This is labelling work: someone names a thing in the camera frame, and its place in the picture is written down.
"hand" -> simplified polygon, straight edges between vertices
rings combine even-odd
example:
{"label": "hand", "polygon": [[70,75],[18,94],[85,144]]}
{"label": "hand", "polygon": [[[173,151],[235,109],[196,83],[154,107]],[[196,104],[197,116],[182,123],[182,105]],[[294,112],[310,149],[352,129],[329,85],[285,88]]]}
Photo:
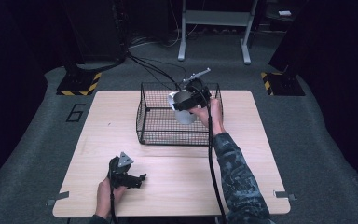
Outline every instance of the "hand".
{"label": "hand", "polygon": [[[212,126],[213,136],[220,133],[225,133],[226,130],[223,126],[223,115],[222,115],[222,108],[220,105],[220,101],[217,99],[211,99],[210,105],[211,105],[211,116],[212,116],[212,125],[213,125]],[[201,123],[208,128],[209,115],[206,106],[203,108],[194,107],[189,109],[188,112],[197,115],[197,117],[200,118]]]}
{"label": "hand", "polygon": [[[126,187],[120,186],[117,189],[113,189],[115,195],[115,203],[118,203],[124,194]],[[109,178],[105,178],[103,182],[98,185],[97,191],[97,208],[95,215],[107,219],[110,215],[110,183]]]}

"gray floor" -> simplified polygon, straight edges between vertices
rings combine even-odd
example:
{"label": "gray floor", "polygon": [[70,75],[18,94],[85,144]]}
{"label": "gray floor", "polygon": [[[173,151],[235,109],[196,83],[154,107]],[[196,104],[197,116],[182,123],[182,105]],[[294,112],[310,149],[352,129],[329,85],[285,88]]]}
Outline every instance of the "gray floor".
{"label": "gray floor", "polygon": [[[345,162],[324,127],[324,119],[307,84],[299,81],[304,97],[268,96],[261,72],[275,72],[269,59],[281,40],[278,35],[258,34],[242,62],[240,36],[199,36],[187,41],[186,60],[177,61],[179,43],[167,48],[147,44],[131,48],[137,57],[183,66],[187,76],[212,71],[202,79],[217,82],[223,90],[248,90],[254,95],[286,191],[295,194],[291,211],[274,215],[277,223],[358,223],[358,176]],[[181,68],[154,63],[179,81]],[[97,67],[100,64],[88,64]],[[48,90],[26,134],[0,171],[0,223],[66,223],[56,218],[48,199],[60,191],[77,139],[90,109],[91,96],[58,96],[63,68],[46,73]],[[168,81],[156,75],[161,81]],[[156,81],[141,66],[126,60],[105,71],[96,91],[139,90],[143,81]],[[84,113],[79,122],[65,122],[74,104]],[[87,223],[72,218],[71,223]]]}

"metal frame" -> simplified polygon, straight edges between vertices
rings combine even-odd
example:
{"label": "metal frame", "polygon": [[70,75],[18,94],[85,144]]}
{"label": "metal frame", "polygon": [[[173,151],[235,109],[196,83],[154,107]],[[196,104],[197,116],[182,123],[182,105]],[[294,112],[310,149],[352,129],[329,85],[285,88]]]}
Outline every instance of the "metal frame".
{"label": "metal frame", "polygon": [[247,42],[251,32],[256,6],[257,0],[254,0],[250,12],[197,11],[186,10],[186,0],[183,0],[182,39],[179,48],[178,60],[183,61],[185,59],[187,24],[226,25],[246,27],[245,35],[241,39],[240,44],[244,63],[251,64],[251,57],[249,55]]}

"wooden table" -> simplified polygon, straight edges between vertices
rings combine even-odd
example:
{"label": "wooden table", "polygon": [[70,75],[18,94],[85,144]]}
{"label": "wooden table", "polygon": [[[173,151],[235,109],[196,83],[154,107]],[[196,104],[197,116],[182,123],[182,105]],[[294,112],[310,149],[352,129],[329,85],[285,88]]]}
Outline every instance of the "wooden table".
{"label": "wooden table", "polygon": [[[273,193],[284,187],[253,95],[249,91],[221,93],[225,128],[242,149],[270,213],[288,213],[288,200]],[[55,203],[55,217],[92,216],[98,184],[106,177],[110,160],[121,151],[134,160],[129,175],[147,177],[140,189],[125,192],[116,207],[118,217],[220,215],[208,148],[141,145],[135,131],[139,100],[139,91],[96,93],[60,190],[69,191],[69,197]],[[213,162],[220,188],[219,166],[215,158]]]}

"camouflage sleeve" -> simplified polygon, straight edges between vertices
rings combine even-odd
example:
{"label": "camouflage sleeve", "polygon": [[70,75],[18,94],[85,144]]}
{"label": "camouflage sleeve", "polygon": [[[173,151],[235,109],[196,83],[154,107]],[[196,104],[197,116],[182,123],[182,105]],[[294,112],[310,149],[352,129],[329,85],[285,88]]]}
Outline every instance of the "camouflage sleeve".
{"label": "camouflage sleeve", "polygon": [[213,139],[220,165],[222,188],[229,209],[228,223],[273,223],[252,171],[240,148],[228,133]]}

